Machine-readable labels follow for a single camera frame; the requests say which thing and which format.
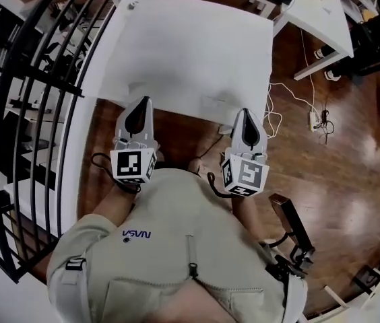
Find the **white wall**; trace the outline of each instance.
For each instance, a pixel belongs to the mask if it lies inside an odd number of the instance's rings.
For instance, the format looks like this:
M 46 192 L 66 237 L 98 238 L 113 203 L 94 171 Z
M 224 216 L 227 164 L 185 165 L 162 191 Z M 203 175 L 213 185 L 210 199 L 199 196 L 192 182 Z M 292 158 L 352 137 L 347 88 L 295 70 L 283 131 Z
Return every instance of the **white wall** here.
M 29 274 L 15 284 L 0 269 L 0 323 L 60 322 L 46 286 Z

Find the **person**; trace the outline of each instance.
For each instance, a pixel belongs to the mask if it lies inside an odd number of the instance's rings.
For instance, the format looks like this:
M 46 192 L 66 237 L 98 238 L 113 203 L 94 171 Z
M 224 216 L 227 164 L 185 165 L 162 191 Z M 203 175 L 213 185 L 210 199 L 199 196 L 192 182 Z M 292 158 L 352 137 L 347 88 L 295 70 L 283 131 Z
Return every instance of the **person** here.
M 137 196 L 114 186 L 62 236 L 47 282 L 65 322 L 297 321 L 265 269 L 254 199 L 233 198 L 230 209 L 202 171 L 200 159 L 189 171 L 156 169 Z
M 363 75 L 364 69 L 380 62 L 380 0 L 377 0 L 377 5 L 379 15 L 365 23 L 356 24 L 350 30 L 354 56 L 334 63 L 327 71 L 324 71 L 323 74 L 327 80 L 338 81 L 342 75 L 351 73 Z M 333 48 L 325 45 L 316 50 L 314 55 L 319 60 L 333 52 Z

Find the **zipper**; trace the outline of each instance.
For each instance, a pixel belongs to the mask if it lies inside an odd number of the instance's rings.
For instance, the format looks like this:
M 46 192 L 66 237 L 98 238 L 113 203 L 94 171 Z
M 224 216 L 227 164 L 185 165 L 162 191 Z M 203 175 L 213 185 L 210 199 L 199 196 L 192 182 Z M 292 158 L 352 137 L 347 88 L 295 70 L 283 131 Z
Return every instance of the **zipper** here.
M 186 239 L 187 254 L 189 255 L 189 276 L 192 279 L 196 279 L 199 276 L 199 274 L 197 274 L 195 238 L 192 235 L 186 235 Z
M 199 274 L 197 273 L 195 238 L 192 235 L 186 235 L 186 239 L 187 239 L 187 254 L 189 257 L 189 277 L 190 278 L 197 281 L 204 287 L 209 287 L 217 291 L 232 291 L 232 292 L 234 291 L 263 291 L 263 288 L 260 288 L 260 287 L 242 287 L 242 288 L 219 287 L 219 286 L 214 286 L 200 279 Z
M 188 280 L 188 278 L 186 278 L 183 281 L 179 281 L 177 283 L 152 283 L 152 282 L 149 282 L 149 281 L 139 280 L 139 279 L 132 279 L 132 278 L 129 278 L 129 277 L 115 277 L 111 281 L 125 281 L 125 282 L 128 282 L 128 283 L 137 283 L 137 284 L 140 284 L 140 285 L 148 285 L 148 286 L 151 286 L 151 287 L 174 287 L 174 286 L 182 285 L 187 280 Z

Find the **beige shirt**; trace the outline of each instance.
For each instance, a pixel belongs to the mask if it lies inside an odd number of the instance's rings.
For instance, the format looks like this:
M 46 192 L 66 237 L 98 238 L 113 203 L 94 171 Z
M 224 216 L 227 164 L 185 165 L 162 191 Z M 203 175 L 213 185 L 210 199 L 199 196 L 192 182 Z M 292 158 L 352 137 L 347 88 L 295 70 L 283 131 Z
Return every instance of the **beige shirt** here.
M 283 284 L 265 270 L 268 255 L 208 183 L 188 172 L 155 170 L 118 228 L 99 215 L 78 221 L 53 253 L 48 282 L 67 260 L 82 254 L 93 322 L 158 322 L 173 312 L 174 301 L 189 294 L 184 286 L 192 283 L 190 262 L 218 304 L 208 302 L 212 319 L 224 312 L 225 322 L 230 316 L 251 323 L 283 318 Z M 197 316 L 204 307 L 193 305 Z

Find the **power strip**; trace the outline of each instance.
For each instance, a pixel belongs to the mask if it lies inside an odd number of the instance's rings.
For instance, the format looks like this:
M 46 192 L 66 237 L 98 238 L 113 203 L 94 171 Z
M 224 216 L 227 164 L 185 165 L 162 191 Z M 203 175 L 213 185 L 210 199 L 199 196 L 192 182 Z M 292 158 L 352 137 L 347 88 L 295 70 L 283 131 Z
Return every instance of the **power strip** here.
M 317 115 L 314 111 L 309 112 L 309 128 L 310 131 L 314 132 L 317 129 L 317 126 L 319 125 L 319 121 L 317 118 Z

